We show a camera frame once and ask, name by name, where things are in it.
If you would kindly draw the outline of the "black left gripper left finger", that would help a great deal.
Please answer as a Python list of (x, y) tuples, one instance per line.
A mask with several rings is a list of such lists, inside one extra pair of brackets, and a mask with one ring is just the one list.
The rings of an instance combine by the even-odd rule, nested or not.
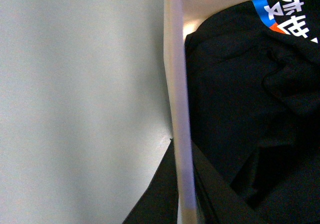
[(149, 186), (123, 223), (176, 224), (178, 204), (174, 142), (171, 140)]

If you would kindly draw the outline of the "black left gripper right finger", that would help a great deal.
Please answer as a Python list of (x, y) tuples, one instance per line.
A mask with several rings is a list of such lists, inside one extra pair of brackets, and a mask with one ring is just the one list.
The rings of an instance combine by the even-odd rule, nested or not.
[(266, 224), (225, 182), (193, 143), (195, 190), (205, 224)]

